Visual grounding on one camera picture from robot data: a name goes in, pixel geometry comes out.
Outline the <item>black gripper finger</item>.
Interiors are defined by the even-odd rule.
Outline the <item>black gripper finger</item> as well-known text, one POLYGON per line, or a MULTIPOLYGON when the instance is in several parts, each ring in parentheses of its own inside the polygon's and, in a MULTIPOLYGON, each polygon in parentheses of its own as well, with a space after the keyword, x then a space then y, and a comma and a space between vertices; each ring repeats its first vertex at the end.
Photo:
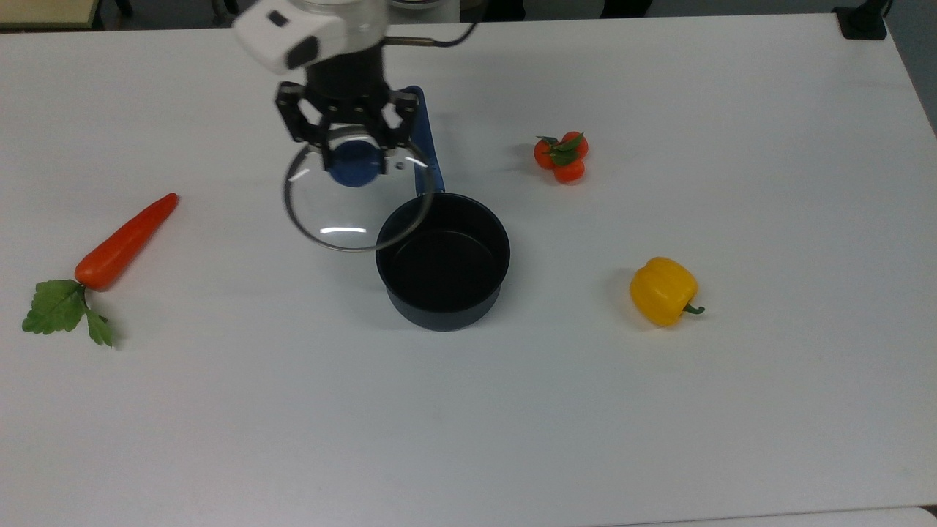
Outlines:
POLYGON ((371 89, 371 137, 377 143, 379 174, 387 173, 387 156, 397 148, 411 144, 413 124, 419 110, 419 99, 414 90, 371 89), (397 117, 389 124, 385 109, 391 108, 397 117))
POLYGON ((301 101, 307 101, 307 87, 294 81, 281 81, 275 93, 275 107, 279 111, 285 129, 296 143, 305 143, 315 149, 321 157, 325 171, 332 169, 332 148, 329 133, 331 121, 328 114, 321 116, 318 124, 310 122, 300 108, 301 101))

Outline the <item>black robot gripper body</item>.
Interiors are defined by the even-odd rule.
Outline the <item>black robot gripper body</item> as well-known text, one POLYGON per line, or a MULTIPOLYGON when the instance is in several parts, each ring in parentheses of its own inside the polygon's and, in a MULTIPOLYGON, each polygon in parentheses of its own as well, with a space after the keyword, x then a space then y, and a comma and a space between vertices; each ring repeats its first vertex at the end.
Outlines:
POLYGON ((304 99, 331 123, 381 122, 389 104, 384 63, 377 44, 311 64, 304 99))

